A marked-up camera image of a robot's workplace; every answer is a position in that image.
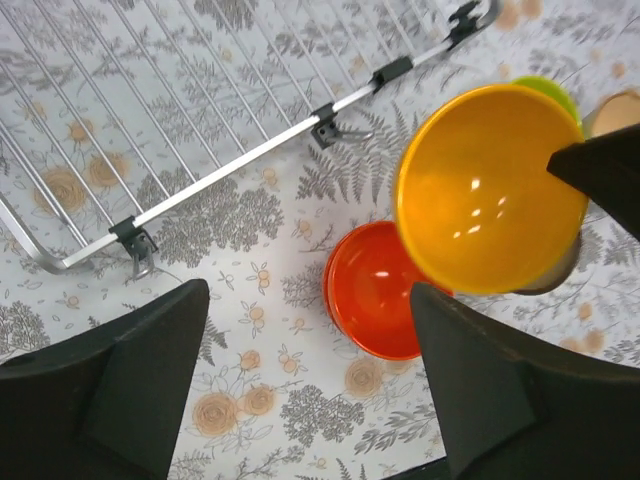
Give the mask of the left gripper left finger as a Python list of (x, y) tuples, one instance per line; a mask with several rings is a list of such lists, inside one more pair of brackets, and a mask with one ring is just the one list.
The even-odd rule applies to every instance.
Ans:
[(2, 478), (167, 478), (208, 309), (189, 280), (2, 364)]

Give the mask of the lime green bowl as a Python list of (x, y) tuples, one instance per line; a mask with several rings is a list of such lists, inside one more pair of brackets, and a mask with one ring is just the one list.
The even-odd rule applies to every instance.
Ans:
[(524, 110), (514, 118), (512, 133), (504, 128), (503, 137), (522, 142), (534, 139), (578, 141), (585, 139), (578, 107), (569, 92), (542, 76), (521, 76), (505, 83), (518, 92), (518, 107)]

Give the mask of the orange bowl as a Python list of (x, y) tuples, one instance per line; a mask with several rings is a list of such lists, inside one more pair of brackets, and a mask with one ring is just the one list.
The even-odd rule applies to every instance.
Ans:
[(365, 352), (410, 360), (421, 355), (410, 307), (416, 283), (453, 294), (414, 265), (393, 222), (370, 222), (351, 230), (330, 253), (324, 305), (334, 325)]

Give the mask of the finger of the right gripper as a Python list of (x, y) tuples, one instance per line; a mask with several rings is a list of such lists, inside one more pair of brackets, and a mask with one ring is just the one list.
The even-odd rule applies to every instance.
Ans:
[(576, 143), (553, 153), (547, 171), (604, 209), (639, 237), (639, 126)]

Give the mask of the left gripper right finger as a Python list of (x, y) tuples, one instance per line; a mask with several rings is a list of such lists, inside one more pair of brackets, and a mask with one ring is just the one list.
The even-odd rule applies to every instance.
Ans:
[(487, 317), (438, 289), (410, 294), (452, 479), (635, 479), (639, 372)]

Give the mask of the yellow bowl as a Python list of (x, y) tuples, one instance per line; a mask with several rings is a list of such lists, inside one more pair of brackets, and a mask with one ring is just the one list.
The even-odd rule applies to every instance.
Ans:
[(586, 195), (547, 169), (583, 141), (549, 96), (514, 84), (465, 92), (418, 129), (398, 165), (394, 220), (414, 264), (470, 294), (529, 288), (575, 244)]

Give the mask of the beige bowl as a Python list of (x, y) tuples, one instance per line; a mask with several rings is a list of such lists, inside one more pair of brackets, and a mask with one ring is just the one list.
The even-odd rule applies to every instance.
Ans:
[(639, 89), (630, 88), (602, 99), (582, 120), (586, 139), (639, 123)]

